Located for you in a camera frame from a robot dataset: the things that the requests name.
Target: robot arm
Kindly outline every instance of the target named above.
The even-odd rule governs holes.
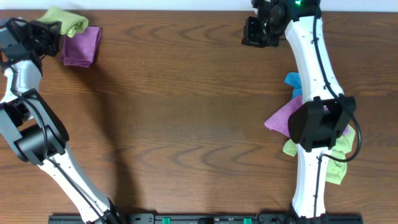
[[[85,223],[123,223],[107,196],[94,186],[76,162],[67,130],[39,95],[42,78],[39,57],[57,54],[59,27],[54,29],[37,21],[28,23],[9,19],[0,24],[0,43],[7,46],[0,52],[3,51],[8,59],[1,62],[7,77],[6,94],[0,103],[1,134],[19,159],[37,165],[57,182]],[[37,124],[18,130],[17,127],[28,119],[35,119]],[[40,120],[47,132],[47,157],[44,156],[45,141]]]
[[[323,40],[322,19],[316,16],[320,0],[253,0],[258,17],[249,17],[244,27],[242,43],[253,47],[277,47],[279,38],[286,36],[293,50],[303,88],[303,106],[289,118],[289,133],[298,150],[297,185],[292,213],[297,218],[314,218],[325,214],[325,189],[328,158],[324,157],[318,171],[318,158],[331,155],[336,138],[342,135],[349,116],[325,86],[318,63],[314,41],[317,41],[331,89],[354,111],[352,97],[345,97],[331,68]],[[314,19],[317,20],[317,40],[313,38]]]

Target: white wall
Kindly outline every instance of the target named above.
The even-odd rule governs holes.
[[[0,9],[250,11],[251,0],[0,0]],[[398,0],[323,0],[324,11],[398,12]]]

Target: light green cloth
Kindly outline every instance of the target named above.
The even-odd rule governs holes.
[[[66,34],[73,37],[76,33],[83,33],[88,26],[88,19],[84,16],[79,16],[71,12],[64,11],[58,7],[50,6],[50,9],[38,19],[40,22],[52,23],[61,21],[60,34]]]
[[[336,146],[333,147],[331,155],[339,159],[346,159],[346,153],[351,152],[353,148],[354,137],[355,130],[349,125],[349,134],[342,135],[336,140]],[[297,146],[291,139],[285,143],[284,152],[290,156],[295,156],[297,154]],[[346,162],[336,162],[329,159],[328,168],[326,170],[327,182],[340,185],[346,173]]]

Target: cable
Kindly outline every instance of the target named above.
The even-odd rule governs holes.
[[[325,156],[325,157],[327,157],[329,159],[333,159],[334,161],[337,161],[337,162],[350,162],[350,161],[354,160],[358,156],[358,154],[359,154],[359,152],[361,150],[361,146],[362,146],[362,134],[361,134],[361,128],[359,127],[359,123],[356,120],[355,115],[353,114],[353,112],[348,109],[348,107],[338,98],[336,93],[331,89],[330,83],[328,81],[328,77],[326,76],[325,68],[323,67],[322,58],[321,58],[321,54],[320,54],[319,46],[318,46],[318,38],[317,38],[317,20],[318,20],[320,4],[321,4],[321,0],[318,0],[318,5],[317,5],[317,8],[315,9],[315,16],[314,16],[314,20],[313,20],[313,43],[314,43],[314,46],[315,46],[315,51],[317,53],[318,63],[319,63],[319,66],[320,66],[320,69],[321,69],[321,72],[322,72],[323,80],[325,81],[326,88],[328,89],[330,94],[335,98],[335,100],[340,104],[340,106],[346,111],[348,116],[353,120],[353,123],[355,125],[356,131],[358,133],[358,143],[357,143],[356,150],[355,150],[354,154],[352,156],[350,156],[348,159],[339,159],[339,158],[335,158],[333,156],[330,156],[328,154],[321,154],[318,157],[317,185],[315,187],[314,209],[313,209],[313,220],[314,220],[314,223],[316,223],[316,218],[317,218],[317,200],[318,200],[318,189],[319,189],[319,179],[320,179],[320,170],[321,170],[321,164],[322,164],[322,157]]]
[[[91,202],[87,199],[87,197],[81,192],[81,190],[73,183],[73,181],[69,178],[69,176],[65,173],[65,171],[59,166],[58,163],[56,163],[54,160],[50,159],[49,156],[47,155],[47,151],[48,151],[48,136],[47,136],[47,131],[45,130],[45,124],[44,124],[44,119],[42,117],[42,115],[40,114],[40,112],[38,111],[38,109],[33,105],[32,102],[30,102],[27,98],[23,97],[22,95],[20,95],[17,91],[15,91],[14,86],[16,84],[16,73],[17,71],[15,70],[15,68],[13,68],[12,66],[9,66],[9,68],[12,70],[13,72],[13,77],[12,77],[12,85],[11,85],[11,93],[16,95],[18,97],[18,99],[22,100],[24,103],[26,103],[27,105],[29,105],[33,112],[36,114],[37,118],[39,119],[39,123],[41,125],[41,129],[43,131],[43,137],[44,137],[44,146],[43,146],[43,155],[44,158],[47,159],[48,161],[50,161],[54,167],[56,167],[60,173],[64,176],[64,178],[68,181],[68,183],[79,193],[79,195],[84,199],[84,201],[93,209],[93,211],[97,214],[97,216],[99,217],[99,219],[101,220],[101,223],[106,223],[104,218],[101,216],[101,214],[97,211],[97,209],[95,209],[95,207],[93,206],[93,204],[91,204]]]
[[[280,218],[278,217],[278,215],[276,214],[276,212],[273,211],[272,209],[269,209],[269,208],[264,208],[264,209],[262,209],[260,212],[258,212],[257,215],[256,215],[255,221],[258,220],[258,216],[260,215],[260,213],[262,213],[262,212],[264,212],[264,211],[272,212],[272,213],[275,215],[276,219],[278,219],[279,223],[280,223],[280,224],[284,224],[284,223],[282,222],[282,220],[280,220]]]

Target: blue cloth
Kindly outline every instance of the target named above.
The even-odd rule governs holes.
[[[294,99],[296,96],[303,95],[300,75],[297,72],[288,73],[285,79],[285,83],[294,87],[292,99]]]

